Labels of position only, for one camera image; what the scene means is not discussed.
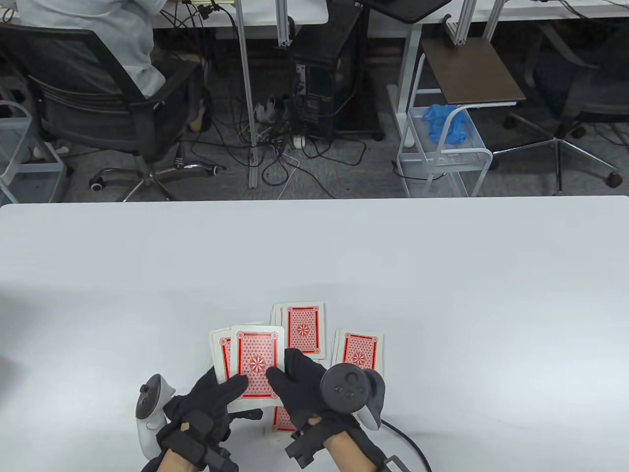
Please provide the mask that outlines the person's left hand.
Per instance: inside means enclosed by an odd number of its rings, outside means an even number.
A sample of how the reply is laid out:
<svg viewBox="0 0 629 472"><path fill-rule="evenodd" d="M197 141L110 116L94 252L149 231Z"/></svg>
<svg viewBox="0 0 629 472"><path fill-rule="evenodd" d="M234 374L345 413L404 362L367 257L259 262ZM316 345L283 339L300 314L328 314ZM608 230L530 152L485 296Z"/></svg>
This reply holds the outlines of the person's left hand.
<svg viewBox="0 0 629 472"><path fill-rule="evenodd" d="M261 409L229 413L231 402L249 386L244 375L218 383L211 368L187 395L176 395L164 411L170 420L156 438L160 454L144 466L144 472L238 472L239 467L222 447L234 419L260 420Z"/></svg>

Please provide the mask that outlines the person's right hand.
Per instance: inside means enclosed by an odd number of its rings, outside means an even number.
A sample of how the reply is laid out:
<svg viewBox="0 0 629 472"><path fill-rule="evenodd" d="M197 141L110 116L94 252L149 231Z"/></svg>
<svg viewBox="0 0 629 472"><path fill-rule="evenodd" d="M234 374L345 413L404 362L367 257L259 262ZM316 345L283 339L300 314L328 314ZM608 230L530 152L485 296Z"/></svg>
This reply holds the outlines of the person's right hand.
<svg viewBox="0 0 629 472"><path fill-rule="evenodd" d="M296 427L286 454L301 469L326 450L340 472L377 472L386 454L373 443L351 413L338 412L321 393L327 370L299 349L285 349L285 368L269 368L266 378Z"/></svg>

